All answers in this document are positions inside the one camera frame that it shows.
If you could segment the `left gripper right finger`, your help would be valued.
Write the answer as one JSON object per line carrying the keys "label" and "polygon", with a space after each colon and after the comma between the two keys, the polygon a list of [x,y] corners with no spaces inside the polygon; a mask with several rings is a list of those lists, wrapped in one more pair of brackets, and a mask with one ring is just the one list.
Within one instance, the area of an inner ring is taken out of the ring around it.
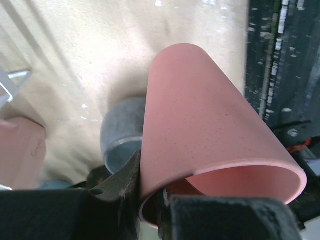
{"label": "left gripper right finger", "polygon": [[157,195],[163,240],[300,240],[291,210],[273,198]]}

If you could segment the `grey glazed mug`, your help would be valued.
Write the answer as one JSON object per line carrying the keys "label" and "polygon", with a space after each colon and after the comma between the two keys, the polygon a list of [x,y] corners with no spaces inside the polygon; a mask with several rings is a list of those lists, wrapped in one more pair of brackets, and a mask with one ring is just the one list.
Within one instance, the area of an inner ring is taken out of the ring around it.
{"label": "grey glazed mug", "polygon": [[145,107],[145,96],[129,97],[116,103],[102,121],[100,149],[112,175],[142,148]]}

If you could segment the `pink faceted mug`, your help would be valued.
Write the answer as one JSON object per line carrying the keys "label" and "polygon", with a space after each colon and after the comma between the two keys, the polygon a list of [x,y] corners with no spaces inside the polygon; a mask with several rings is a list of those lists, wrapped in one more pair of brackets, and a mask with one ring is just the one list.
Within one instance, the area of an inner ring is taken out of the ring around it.
{"label": "pink faceted mug", "polygon": [[45,129],[24,117],[0,121],[0,184],[13,190],[37,186],[46,156]]}

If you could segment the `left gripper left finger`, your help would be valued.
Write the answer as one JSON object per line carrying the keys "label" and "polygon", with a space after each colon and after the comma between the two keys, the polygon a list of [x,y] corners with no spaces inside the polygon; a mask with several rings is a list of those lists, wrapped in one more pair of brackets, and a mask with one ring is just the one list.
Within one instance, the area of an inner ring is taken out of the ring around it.
{"label": "left gripper left finger", "polygon": [[3,240],[136,240],[141,153],[92,189],[3,190]]}

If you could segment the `light blue mug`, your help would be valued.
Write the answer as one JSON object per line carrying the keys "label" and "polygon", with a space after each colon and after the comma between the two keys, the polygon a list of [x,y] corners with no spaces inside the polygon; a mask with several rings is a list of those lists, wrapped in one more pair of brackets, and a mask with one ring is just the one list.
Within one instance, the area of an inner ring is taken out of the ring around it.
{"label": "light blue mug", "polygon": [[38,187],[39,190],[61,190],[67,189],[72,186],[71,183],[62,180],[48,181]]}

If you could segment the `salmon pink tumbler cup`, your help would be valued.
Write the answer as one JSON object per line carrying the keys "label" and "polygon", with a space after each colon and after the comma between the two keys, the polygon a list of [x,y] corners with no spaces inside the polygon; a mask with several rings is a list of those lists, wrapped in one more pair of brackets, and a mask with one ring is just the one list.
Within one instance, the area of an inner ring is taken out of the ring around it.
{"label": "salmon pink tumbler cup", "polygon": [[155,57],[140,161],[143,222],[158,227],[163,189],[289,204],[306,185],[305,171],[205,50],[180,43]]}

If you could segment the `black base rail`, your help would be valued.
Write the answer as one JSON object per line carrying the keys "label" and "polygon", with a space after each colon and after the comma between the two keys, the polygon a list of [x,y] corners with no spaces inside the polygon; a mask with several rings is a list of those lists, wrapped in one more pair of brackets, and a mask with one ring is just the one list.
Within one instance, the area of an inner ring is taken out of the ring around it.
{"label": "black base rail", "polygon": [[244,95],[282,144],[320,156],[320,3],[248,3]]}

